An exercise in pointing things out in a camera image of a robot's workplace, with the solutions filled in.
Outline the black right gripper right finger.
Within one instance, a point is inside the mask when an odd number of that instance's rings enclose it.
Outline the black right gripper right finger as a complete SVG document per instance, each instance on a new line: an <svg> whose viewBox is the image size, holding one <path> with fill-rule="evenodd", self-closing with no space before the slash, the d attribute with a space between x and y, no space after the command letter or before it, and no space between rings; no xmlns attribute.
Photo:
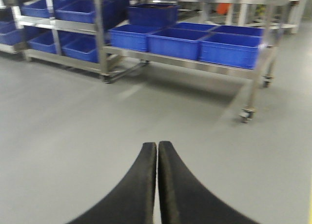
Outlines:
<svg viewBox="0 0 312 224"><path fill-rule="evenodd" d="M164 224L254 224L210 192L170 141L158 144L158 193Z"/></svg>

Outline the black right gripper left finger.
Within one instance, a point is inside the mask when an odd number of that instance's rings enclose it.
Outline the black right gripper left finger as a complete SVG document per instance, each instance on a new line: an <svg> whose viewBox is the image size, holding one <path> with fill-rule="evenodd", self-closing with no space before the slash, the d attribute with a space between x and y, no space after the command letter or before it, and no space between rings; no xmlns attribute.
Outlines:
<svg viewBox="0 0 312 224"><path fill-rule="evenodd" d="M152 224L156 144L144 143L131 168L102 200L71 224Z"/></svg>

